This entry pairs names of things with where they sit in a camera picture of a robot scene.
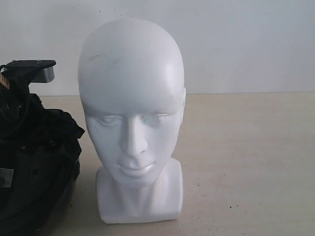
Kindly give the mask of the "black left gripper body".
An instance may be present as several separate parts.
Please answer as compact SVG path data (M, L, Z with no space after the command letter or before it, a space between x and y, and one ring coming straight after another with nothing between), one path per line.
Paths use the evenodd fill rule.
M0 97L28 98L31 83L45 84L54 80L52 59L13 60L0 66Z

